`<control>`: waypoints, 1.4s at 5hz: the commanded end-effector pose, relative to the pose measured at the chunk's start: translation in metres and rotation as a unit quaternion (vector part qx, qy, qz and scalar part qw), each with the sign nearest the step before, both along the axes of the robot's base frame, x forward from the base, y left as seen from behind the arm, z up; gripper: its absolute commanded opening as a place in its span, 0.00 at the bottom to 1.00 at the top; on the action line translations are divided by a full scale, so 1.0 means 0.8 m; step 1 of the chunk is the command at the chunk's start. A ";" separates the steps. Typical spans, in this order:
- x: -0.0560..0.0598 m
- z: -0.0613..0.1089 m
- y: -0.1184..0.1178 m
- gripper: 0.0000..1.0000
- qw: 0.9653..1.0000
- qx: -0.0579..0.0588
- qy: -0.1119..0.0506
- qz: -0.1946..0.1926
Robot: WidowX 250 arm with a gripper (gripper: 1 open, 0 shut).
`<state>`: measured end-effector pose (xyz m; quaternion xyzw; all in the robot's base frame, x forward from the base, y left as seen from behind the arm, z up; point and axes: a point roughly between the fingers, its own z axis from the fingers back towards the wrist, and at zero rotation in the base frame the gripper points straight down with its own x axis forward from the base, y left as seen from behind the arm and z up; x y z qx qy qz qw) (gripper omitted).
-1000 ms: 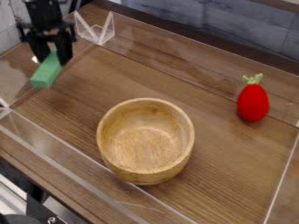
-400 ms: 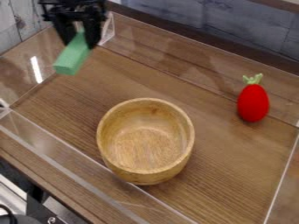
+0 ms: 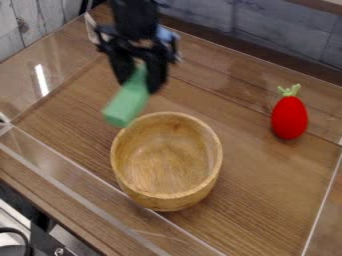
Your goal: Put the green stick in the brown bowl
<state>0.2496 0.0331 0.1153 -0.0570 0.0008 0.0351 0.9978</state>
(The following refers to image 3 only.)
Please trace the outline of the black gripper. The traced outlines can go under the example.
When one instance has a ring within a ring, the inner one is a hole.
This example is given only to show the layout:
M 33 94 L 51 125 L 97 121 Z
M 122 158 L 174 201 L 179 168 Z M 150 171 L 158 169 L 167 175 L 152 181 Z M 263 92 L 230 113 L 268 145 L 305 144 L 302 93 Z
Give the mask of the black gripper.
M 109 51 L 109 42 L 119 41 L 138 49 L 166 47 L 166 56 L 151 54 L 146 59 L 147 88 L 156 93 L 167 82 L 168 62 L 179 60 L 179 36 L 159 23 L 159 9 L 170 7 L 170 0 L 108 0 L 112 24 L 96 25 L 93 32 L 97 49 Z M 135 71 L 135 61 L 128 53 L 113 49 L 108 53 L 109 64 L 119 84 L 124 84 Z

